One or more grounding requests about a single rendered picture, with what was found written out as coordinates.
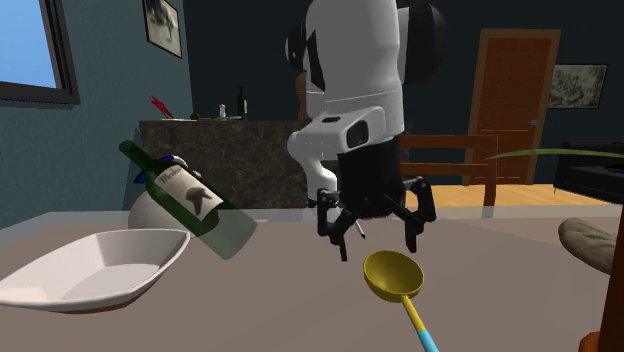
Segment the brown wooden door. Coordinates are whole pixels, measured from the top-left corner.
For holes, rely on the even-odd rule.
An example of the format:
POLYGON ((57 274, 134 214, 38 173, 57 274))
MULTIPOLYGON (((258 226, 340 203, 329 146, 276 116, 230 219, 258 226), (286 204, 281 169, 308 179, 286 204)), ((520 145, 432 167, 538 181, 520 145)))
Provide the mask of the brown wooden door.
POLYGON ((500 153, 538 149, 561 31, 480 32, 468 133, 496 135, 500 153))

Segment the green plant leaf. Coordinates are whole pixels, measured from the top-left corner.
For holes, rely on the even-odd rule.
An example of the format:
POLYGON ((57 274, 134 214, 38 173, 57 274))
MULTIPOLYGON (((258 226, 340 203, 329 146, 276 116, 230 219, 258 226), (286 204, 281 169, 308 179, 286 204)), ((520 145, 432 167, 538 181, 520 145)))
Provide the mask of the green plant leaf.
POLYGON ((594 151, 594 150, 579 150, 579 149, 556 149, 556 148, 544 148, 544 149, 530 149, 530 150, 518 150, 512 152, 500 153, 485 158, 484 160, 491 160, 497 158, 508 158, 518 156, 533 156, 533 155, 578 155, 578 156, 594 156, 594 157, 607 157, 607 158, 619 158, 624 159, 624 154, 594 151))

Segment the beige bread loaf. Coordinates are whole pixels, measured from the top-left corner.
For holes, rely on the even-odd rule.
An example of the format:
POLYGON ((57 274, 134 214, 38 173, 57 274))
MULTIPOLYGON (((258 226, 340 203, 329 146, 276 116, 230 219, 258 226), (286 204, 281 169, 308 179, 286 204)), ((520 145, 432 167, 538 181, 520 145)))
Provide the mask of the beige bread loaf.
POLYGON ((558 227, 562 246, 590 267, 611 274, 617 235, 580 218, 564 220, 558 227))

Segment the dark marble counter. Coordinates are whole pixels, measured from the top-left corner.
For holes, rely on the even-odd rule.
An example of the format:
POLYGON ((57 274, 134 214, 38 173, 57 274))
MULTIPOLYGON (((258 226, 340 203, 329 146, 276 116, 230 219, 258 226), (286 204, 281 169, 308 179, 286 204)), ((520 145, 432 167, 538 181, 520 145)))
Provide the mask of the dark marble counter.
POLYGON ((243 209, 304 208, 306 177, 287 140, 306 120, 160 120, 149 96, 138 103, 140 145, 158 158, 176 155, 243 209))

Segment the white angular bowl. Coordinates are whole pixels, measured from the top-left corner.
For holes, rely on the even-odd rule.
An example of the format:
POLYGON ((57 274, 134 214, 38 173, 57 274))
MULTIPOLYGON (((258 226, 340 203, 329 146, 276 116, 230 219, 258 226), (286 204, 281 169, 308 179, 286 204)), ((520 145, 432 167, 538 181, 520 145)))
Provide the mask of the white angular bowl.
POLYGON ((147 291, 191 239, 177 229, 94 233, 0 280, 0 305, 77 312, 123 305, 147 291))

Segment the grey landscape wall picture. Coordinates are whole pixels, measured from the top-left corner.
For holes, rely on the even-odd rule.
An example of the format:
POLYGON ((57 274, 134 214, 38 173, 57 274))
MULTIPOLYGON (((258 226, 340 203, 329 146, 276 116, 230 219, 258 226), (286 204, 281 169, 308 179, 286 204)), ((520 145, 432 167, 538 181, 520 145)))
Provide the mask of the grey landscape wall picture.
POLYGON ((556 64, 548 107, 598 108, 607 69, 607 64, 556 64))

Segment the window with dark frame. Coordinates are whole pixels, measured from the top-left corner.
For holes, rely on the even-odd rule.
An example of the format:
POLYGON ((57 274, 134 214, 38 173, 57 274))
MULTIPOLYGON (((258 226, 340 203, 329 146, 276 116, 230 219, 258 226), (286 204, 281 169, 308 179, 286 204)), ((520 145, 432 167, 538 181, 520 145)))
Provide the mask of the window with dark frame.
POLYGON ((80 103, 63 0, 0 0, 0 100, 80 103))

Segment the dark framed wall picture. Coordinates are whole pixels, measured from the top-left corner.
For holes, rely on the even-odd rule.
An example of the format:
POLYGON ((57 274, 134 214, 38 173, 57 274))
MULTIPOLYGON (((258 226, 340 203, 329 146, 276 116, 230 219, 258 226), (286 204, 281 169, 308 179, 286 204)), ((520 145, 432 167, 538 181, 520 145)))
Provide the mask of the dark framed wall picture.
POLYGON ((167 0, 142 0, 149 43, 182 58, 178 11, 167 0))

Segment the black sofa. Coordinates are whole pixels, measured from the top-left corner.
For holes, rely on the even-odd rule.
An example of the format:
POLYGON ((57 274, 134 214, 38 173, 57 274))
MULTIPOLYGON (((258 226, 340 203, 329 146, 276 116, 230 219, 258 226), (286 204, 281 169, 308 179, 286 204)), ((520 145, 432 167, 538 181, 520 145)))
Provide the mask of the black sofa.
POLYGON ((560 155, 553 185, 601 201, 624 204, 624 159, 560 155))

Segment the brown wooden chair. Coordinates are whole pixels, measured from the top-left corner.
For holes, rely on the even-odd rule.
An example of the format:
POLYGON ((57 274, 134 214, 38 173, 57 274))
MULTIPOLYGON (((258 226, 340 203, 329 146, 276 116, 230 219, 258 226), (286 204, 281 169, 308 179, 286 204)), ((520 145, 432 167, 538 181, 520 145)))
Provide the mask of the brown wooden chair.
MULTIPOLYGON (((498 137, 495 135, 406 135, 399 136, 402 149, 474 149, 487 156, 498 153, 498 137)), ((404 177, 424 175, 465 176, 481 180, 485 186, 484 206, 494 206, 496 200, 497 160, 488 159, 478 163, 413 163, 401 162, 404 177)))

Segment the white vase with blue trim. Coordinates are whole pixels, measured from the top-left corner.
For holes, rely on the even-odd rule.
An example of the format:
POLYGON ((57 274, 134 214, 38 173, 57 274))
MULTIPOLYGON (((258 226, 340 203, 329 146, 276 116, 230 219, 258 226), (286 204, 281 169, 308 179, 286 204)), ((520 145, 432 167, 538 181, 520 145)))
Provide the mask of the white vase with blue trim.
MULTIPOLYGON (((188 167, 185 160, 177 155, 165 155, 157 160, 160 162, 174 162, 181 166, 188 167)), ((144 185, 145 181, 145 172, 140 171, 133 183, 144 185)), ((156 203, 147 191, 144 191, 132 205, 128 215, 128 228, 164 228, 190 231, 156 203)))

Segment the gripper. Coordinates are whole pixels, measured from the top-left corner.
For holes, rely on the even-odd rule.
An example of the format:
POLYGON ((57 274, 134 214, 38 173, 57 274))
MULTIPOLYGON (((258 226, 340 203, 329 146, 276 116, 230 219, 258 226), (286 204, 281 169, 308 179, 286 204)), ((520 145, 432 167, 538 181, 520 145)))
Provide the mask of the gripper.
POLYGON ((317 190, 317 233, 338 246, 341 260, 348 260, 345 233, 357 220, 397 215, 405 223, 405 241, 410 253, 417 251, 417 236, 427 222, 437 218, 431 185, 422 177, 402 182, 398 139, 370 145, 338 155, 341 192, 317 190), (405 207, 405 187, 416 195, 418 207, 405 207), (342 208, 334 222, 327 213, 342 208))

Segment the green wine bottle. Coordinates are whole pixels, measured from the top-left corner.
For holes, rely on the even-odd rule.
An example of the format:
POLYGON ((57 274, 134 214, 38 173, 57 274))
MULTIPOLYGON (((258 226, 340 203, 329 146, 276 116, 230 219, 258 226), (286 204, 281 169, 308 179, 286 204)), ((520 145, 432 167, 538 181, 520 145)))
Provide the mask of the green wine bottle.
POLYGON ((151 199, 222 259, 236 255, 254 234, 256 221, 187 167, 158 161, 130 140, 119 150, 143 171, 151 199))

